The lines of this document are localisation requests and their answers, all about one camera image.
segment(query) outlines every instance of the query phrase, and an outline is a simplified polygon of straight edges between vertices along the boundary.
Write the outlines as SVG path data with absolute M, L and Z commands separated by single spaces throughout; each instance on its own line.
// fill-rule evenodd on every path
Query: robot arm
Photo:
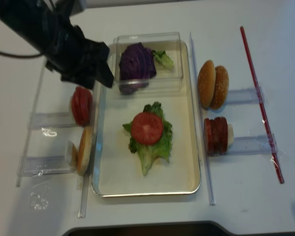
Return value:
M 92 89 L 97 80 L 111 88 L 114 77 L 106 63 L 109 48 L 85 39 L 82 30 L 71 25 L 74 3 L 61 0 L 51 11 L 43 0 L 0 0 L 0 19 L 36 48 L 37 56 L 44 55 L 46 67 L 59 72 L 62 81 Z

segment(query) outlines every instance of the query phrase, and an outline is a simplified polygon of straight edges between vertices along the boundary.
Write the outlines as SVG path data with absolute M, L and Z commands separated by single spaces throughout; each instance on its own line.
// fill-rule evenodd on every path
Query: black cable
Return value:
M 55 18 L 56 26 L 55 26 L 55 36 L 54 36 L 53 41 L 51 42 L 51 44 L 48 46 L 48 48 L 46 50 L 44 50 L 43 52 L 41 52 L 39 54 L 36 54 L 36 55 L 17 55 L 17 54 L 10 54 L 10 53 L 5 53 L 5 52 L 0 51 L 0 56 L 9 57 L 9 58 L 16 58 L 16 59 L 32 59 L 32 58 L 38 58 L 40 56 L 43 56 L 47 52 L 49 52 L 51 49 L 53 49 L 53 47 L 54 47 L 54 45 L 56 43 L 56 40 L 57 40 L 57 32 L 58 32 L 59 23 L 58 23 L 58 16 L 56 14 L 56 7 L 55 7 L 52 0 L 49 0 L 49 2 L 51 4 L 53 12 L 55 13 L 55 16 L 56 16 L 56 18 Z

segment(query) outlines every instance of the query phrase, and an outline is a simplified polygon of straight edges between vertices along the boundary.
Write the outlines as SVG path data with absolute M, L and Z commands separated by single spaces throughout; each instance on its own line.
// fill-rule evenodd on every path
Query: green lettuce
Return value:
M 155 60 L 161 64 L 163 67 L 165 67 L 168 70 L 172 70 L 174 68 L 174 62 L 171 60 L 171 58 L 166 54 L 165 51 L 152 51 L 152 54 L 155 58 Z
M 141 160 L 142 173 L 144 176 L 147 175 L 156 158 L 163 158 L 169 163 L 169 157 L 171 155 L 173 126 L 164 119 L 164 113 L 161 106 L 161 103 L 154 102 L 153 105 L 147 104 L 143 109 L 144 112 L 154 113 L 162 119 L 164 131 L 161 139 L 153 145 L 143 145 L 136 142 L 132 137 L 130 138 L 129 149 L 131 153 L 138 152 L 139 158 Z M 131 133 L 131 125 L 132 122 L 123 124 L 122 126 L 128 133 Z

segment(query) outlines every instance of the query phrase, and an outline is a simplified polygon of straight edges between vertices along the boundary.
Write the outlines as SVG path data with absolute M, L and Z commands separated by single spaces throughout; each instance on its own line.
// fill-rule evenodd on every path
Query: white tray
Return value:
M 92 176 L 94 192 L 102 197 L 192 194 L 201 183 L 198 140 L 195 132 L 194 94 L 190 86 L 188 52 L 181 42 L 183 78 L 179 92 L 120 95 L 117 86 L 101 86 L 97 140 Z M 170 163 L 157 159 L 142 175 L 138 154 L 128 149 L 130 135 L 122 125 L 143 111 L 146 104 L 162 103 L 165 118 L 173 125 Z

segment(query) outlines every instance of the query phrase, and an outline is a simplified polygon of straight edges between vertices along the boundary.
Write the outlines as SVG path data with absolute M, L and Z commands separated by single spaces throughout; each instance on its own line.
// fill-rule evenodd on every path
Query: food ingredient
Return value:
M 80 140 L 78 158 L 77 158 L 77 173 L 83 176 L 89 165 L 90 151 L 92 148 L 93 129 L 91 126 L 86 126 Z
M 91 104 L 91 92 L 86 88 L 76 87 L 70 101 L 70 108 L 74 120 L 79 126 L 89 124 Z
M 163 158 L 169 163 L 170 152 L 172 149 L 173 126 L 164 119 L 164 113 L 161 106 L 162 105 L 159 102 L 154 102 L 153 105 L 147 104 L 144 106 L 143 112 L 136 116 L 139 117 L 139 121 L 134 119 L 132 122 L 122 125 L 123 128 L 131 134 L 129 149 L 132 153 L 138 152 L 144 176 L 147 175 L 155 159 Z M 157 115 L 163 124 L 162 135 L 153 145 L 146 145 L 143 143 L 153 143 L 157 139 L 156 137 L 161 130 L 161 127 L 159 120 L 156 120 L 154 116 L 148 115 L 149 113 Z M 151 120 L 150 123 L 155 124 L 153 129 L 148 127 L 148 130 L 152 131 L 151 137 L 153 142 L 148 141 L 148 131 L 145 131 L 144 126 L 149 122 L 146 122 L 146 120 L 149 120 L 149 122 Z M 140 124 L 142 126 L 141 128 L 136 127 L 132 130 L 132 126 L 140 126 Z
M 121 81 L 150 79 L 156 75 L 152 52 L 142 43 L 131 44 L 126 48 L 121 54 L 119 68 Z M 148 82 L 134 82 L 130 85 L 120 85 L 119 90 L 123 94 L 132 94 L 147 85 Z
M 208 60 L 201 67 L 198 75 L 198 92 L 200 103 L 207 109 L 212 101 L 215 87 L 215 68 L 211 60 Z
M 155 58 L 155 60 L 160 63 L 163 67 L 165 67 L 168 70 L 173 70 L 174 68 L 174 62 L 171 60 L 171 58 L 166 54 L 165 51 L 155 51 L 152 50 L 152 54 Z
M 225 117 L 206 118 L 204 121 L 204 133 L 208 154 L 224 154 L 234 142 L 233 126 L 227 124 Z
M 212 110 L 218 110 L 223 106 L 229 87 L 229 78 L 225 67 L 221 65 L 217 66 L 215 68 L 215 74 L 215 89 L 212 101 L 210 103 L 210 108 Z
M 68 141 L 65 149 L 64 159 L 80 176 L 84 175 L 89 165 L 92 138 L 93 129 L 91 126 L 86 126 L 81 136 L 79 150 L 71 141 Z
M 229 77 L 225 67 L 208 60 L 201 67 L 198 75 L 198 92 L 200 104 L 204 109 L 220 109 L 226 101 L 229 88 Z
M 163 130 L 163 122 L 158 115 L 141 112 L 132 121 L 131 136 L 140 144 L 153 145 L 162 137 Z

